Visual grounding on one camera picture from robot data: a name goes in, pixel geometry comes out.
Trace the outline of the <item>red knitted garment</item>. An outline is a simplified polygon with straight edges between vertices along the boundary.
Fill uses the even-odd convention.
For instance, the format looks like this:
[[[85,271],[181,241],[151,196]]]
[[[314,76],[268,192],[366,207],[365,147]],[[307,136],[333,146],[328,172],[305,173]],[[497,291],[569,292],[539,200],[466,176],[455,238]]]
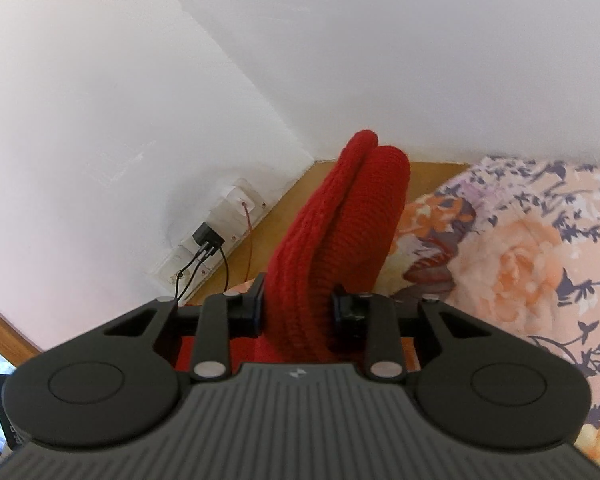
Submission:
[[[405,205],[411,166],[373,131],[355,133],[268,262],[264,329],[230,343],[232,363],[336,363],[329,298],[371,292]]]

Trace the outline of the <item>black power adapter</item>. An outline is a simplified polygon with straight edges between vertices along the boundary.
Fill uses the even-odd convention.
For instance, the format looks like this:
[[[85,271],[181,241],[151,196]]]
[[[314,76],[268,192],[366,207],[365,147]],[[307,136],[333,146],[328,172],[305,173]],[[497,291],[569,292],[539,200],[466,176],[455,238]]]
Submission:
[[[224,238],[207,222],[202,222],[192,237],[199,246],[198,252],[207,256],[214,255],[225,243]]]

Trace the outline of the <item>floral orange bed sheet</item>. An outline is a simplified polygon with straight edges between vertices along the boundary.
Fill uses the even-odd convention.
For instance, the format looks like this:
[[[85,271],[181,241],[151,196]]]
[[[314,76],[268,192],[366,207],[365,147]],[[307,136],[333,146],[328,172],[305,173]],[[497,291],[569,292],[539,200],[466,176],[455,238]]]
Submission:
[[[581,387],[559,393],[539,367],[567,354],[548,341],[552,330],[580,341],[596,332],[559,307],[576,289],[564,248],[532,203],[487,222],[467,190],[405,201],[374,289],[439,297],[417,310],[411,357],[422,370],[418,402],[450,434],[489,448],[532,448],[577,411]]]

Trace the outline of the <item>white wall socket panel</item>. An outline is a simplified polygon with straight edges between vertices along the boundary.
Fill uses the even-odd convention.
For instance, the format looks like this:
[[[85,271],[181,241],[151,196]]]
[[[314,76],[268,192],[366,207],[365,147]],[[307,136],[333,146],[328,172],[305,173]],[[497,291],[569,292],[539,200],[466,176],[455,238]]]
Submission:
[[[208,214],[188,228],[158,265],[154,280],[167,292],[194,292],[268,213],[266,200],[246,179],[222,189]]]

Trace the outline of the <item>wooden door frame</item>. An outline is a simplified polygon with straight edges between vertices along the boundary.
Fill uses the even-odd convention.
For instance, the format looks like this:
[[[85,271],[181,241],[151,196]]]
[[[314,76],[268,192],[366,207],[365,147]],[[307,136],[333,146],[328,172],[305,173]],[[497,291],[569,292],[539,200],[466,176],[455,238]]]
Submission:
[[[0,355],[11,362],[12,365],[19,366],[29,361],[40,353],[18,330],[15,330],[9,322],[0,315]]]

